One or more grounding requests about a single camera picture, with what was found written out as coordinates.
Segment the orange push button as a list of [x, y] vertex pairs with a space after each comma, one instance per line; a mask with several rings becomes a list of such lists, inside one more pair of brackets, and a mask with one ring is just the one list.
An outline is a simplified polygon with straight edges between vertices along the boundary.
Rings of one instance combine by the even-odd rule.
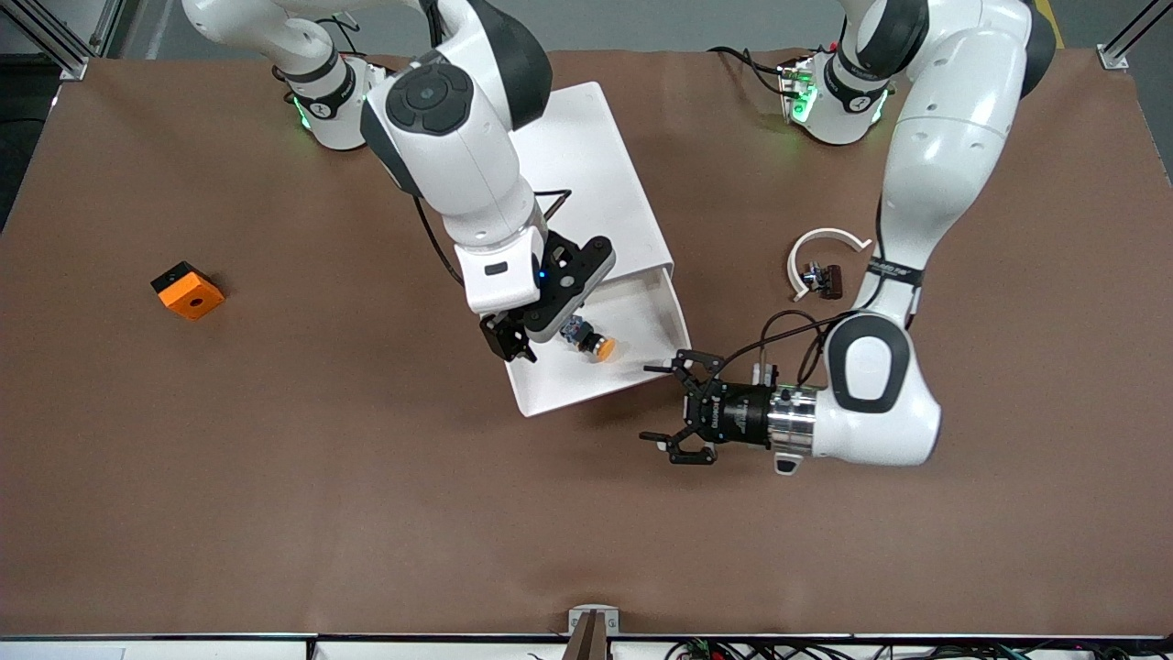
[[601, 334], [586, 318], [578, 314], [569, 317], [560, 327], [560, 336], [570, 343], [574, 351], [586, 355], [594, 362], [605, 362], [617, 345], [615, 338]]

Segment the brown table cover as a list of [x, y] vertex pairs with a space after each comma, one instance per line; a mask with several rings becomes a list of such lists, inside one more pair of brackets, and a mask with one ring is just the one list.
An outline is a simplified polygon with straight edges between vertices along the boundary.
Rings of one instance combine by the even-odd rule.
[[[225, 295], [190, 321], [150, 283]], [[1060, 52], [911, 329], [923, 467], [674, 467], [657, 379], [533, 419], [369, 154], [267, 66], [97, 61], [0, 234], [0, 634], [1173, 633], [1173, 188]]]

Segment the small brown electronic component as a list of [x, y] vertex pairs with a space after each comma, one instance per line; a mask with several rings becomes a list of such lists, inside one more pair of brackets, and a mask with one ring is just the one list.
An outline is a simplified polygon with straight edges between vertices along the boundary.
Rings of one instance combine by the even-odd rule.
[[808, 293], [816, 293], [825, 300], [841, 300], [843, 297], [842, 270], [838, 264], [822, 267], [818, 261], [808, 261], [799, 272]]

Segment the orange and black block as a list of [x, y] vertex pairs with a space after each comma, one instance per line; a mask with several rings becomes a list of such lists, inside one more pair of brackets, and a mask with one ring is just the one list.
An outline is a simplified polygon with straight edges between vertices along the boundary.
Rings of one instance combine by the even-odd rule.
[[190, 321], [197, 321], [225, 301], [222, 290], [188, 260], [155, 277], [150, 287], [164, 308]]

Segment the metal table edge bracket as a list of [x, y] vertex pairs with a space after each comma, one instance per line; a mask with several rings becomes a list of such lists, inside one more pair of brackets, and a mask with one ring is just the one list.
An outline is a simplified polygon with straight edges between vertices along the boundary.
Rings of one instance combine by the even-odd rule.
[[612, 642], [621, 637], [619, 608], [581, 605], [568, 613], [568, 642], [561, 660], [613, 660]]

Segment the white table edge rail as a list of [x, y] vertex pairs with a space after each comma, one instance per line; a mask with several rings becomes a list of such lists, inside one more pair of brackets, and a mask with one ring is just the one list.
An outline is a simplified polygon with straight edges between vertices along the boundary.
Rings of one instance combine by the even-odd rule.
[[0, 660], [1173, 660], [1140, 637], [622, 633], [0, 635]]

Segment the aluminium frame post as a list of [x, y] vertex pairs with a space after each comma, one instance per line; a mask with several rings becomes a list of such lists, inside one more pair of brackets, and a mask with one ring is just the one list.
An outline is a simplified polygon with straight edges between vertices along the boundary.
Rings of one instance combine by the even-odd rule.
[[1098, 43], [1096, 50], [1101, 67], [1107, 72], [1127, 70], [1128, 53], [1135, 48], [1162, 18], [1173, 12], [1173, 0], [1148, 0], [1144, 8], [1123, 26], [1107, 43]]
[[5, 18], [38, 47], [63, 81], [80, 81], [93, 59], [111, 54], [128, 0], [0, 0]]

